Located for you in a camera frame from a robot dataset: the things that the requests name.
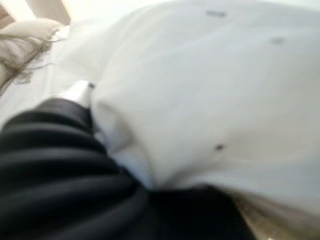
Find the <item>black sleeve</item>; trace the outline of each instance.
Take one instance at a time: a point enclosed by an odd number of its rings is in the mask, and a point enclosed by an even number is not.
[[[0,134],[1,240],[253,240],[232,201],[148,193],[91,132],[88,110],[48,101]]]

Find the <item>stain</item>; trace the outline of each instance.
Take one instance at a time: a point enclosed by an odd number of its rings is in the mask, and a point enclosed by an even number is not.
[[[275,37],[271,40],[271,43],[274,45],[283,45],[286,41],[287,39],[284,37]]]
[[[227,17],[227,13],[224,11],[213,11],[213,10],[208,10],[205,12],[207,16],[209,17],[214,17],[214,18],[225,18]]]
[[[225,148],[226,148],[225,145],[219,144],[219,145],[217,145],[214,149],[215,149],[216,151],[220,152],[220,151],[223,151]]]

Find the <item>white fabric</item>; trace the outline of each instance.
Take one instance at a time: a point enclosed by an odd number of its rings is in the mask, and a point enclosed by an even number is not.
[[[319,27],[299,8],[190,0],[92,28],[110,156],[152,190],[209,184],[320,216]]]
[[[53,75],[56,68],[55,62],[59,60],[64,50],[68,34],[69,27],[58,31],[53,38],[57,42],[53,43],[52,50],[30,64],[29,68],[37,69],[33,71],[29,83],[16,84],[13,82],[0,97],[0,131],[4,124],[15,115],[34,108],[42,101],[72,86],[74,82],[67,78],[58,81]]]

